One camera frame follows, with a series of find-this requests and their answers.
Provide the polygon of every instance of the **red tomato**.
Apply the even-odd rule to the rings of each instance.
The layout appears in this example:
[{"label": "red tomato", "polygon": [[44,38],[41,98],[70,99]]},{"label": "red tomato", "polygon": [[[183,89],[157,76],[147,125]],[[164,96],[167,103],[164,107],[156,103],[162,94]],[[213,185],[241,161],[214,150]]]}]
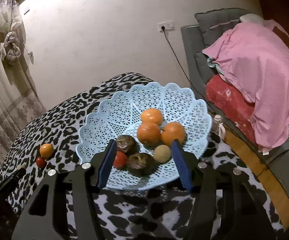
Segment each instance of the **red tomato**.
[{"label": "red tomato", "polygon": [[117,155],[113,162],[113,166],[115,168],[122,168],[126,164],[127,160],[128,157],[123,152],[117,151]]},{"label": "red tomato", "polygon": [[36,164],[39,168],[44,168],[46,166],[46,161],[44,160],[44,158],[38,157],[36,159]]}]

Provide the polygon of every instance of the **plastic bottle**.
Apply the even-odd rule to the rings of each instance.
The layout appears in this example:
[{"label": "plastic bottle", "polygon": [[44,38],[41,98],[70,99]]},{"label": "plastic bottle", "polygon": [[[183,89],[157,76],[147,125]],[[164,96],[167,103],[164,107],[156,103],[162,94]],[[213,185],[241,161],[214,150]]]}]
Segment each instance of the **plastic bottle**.
[{"label": "plastic bottle", "polygon": [[214,131],[219,137],[224,140],[226,135],[226,130],[223,126],[223,118],[220,114],[216,114],[212,119],[211,130]]}]

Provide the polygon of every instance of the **gray sofa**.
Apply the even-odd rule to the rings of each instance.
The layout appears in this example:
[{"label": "gray sofa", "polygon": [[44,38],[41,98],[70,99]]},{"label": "gray sofa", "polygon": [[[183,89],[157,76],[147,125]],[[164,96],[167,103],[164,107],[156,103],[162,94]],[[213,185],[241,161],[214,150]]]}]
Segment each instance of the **gray sofa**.
[{"label": "gray sofa", "polygon": [[[240,8],[228,8],[213,10],[205,13],[196,13],[196,25],[181,27],[182,39],[186,51],[189,68],[190,81],[200,94],[206,96],[205,88],[208,81],[216,74],[215,70],[207,65],[207,58],[201,51],[213,44],[226,30],[238,24],[239,17],[249,12]],[[196,98],[202,96],[195,91]],[[258,152],[258,147],[252,143],[212,102],[208,102],[212,109],[224,117],[225,124],[229,126],[257,155],[268,165],[272,173],[276,176],[289,197],[289,152],[276,158],[283,151],[289,149],[289,140],[280,147],[272,149],[269,155],[262,155]]]}]

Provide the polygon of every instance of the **small orange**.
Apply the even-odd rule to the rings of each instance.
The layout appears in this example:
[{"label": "small orange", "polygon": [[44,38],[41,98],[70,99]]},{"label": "small orange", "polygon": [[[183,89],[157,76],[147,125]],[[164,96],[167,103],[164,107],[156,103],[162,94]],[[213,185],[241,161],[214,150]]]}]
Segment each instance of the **small orange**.
[{"label": "small orange", "polygon": [[163,122],[163,115],[160,110],[156,108],[149,108],[144,110],[141,114],[142,122],[154,122],[157,125],[161,125]]},{"label": "small orange", "polygon": [[186,132],[183,126],[178,122],[170,122],[163,128],[161,140],[165,145],[171,147],[172,141],[178,139],[182,144],[186,138]]},{"label": "small orange", "polygon": [[144,122],[137,130],[137,138],[144,145],[155,146],[161,139],[160,128],[156,123]]},{"label": "small orange", "polygon": [[49,159],[54,153],[54,148],[52,144],[50,143],[45,143],[40,146],[40,154],[41,157],[44,159]]}]

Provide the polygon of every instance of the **tangerine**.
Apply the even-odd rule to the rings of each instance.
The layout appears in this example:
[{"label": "tangerine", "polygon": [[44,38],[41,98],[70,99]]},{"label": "tangerine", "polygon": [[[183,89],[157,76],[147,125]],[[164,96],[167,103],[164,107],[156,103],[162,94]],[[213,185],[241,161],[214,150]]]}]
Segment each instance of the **tangerine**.
[{"label": "tangerine", "polygon": [[137,138],[144,145],[155,146],[161,139],[160,128],[156,123],[144,122],[137,130]]},{"label": "tangerine", "polygon": [[163,115],[159,109],[149,108],[144,110],[141,114],[142,122],[153,122],[157,125],[161,125],[163,122]]},{"label": "tangerine", "polygon": [[166,124],[161,133],[161,140],[165,145],[171,147],[172,141],[178,139],[180,144],[184,142],[186,132],[184,127],[178,122],[170,122]]}]

